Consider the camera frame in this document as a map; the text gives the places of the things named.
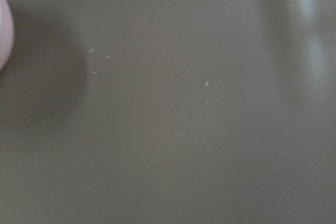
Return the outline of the pink bowl with ice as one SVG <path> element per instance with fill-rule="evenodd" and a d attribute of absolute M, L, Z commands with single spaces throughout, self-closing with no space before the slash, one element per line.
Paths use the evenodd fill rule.
<path fill-rule="evenodd" d="M 1 0 L 1 71 L 6 66 L 14 43 L 14 21 L 13 15 L 7 0 Z"/>

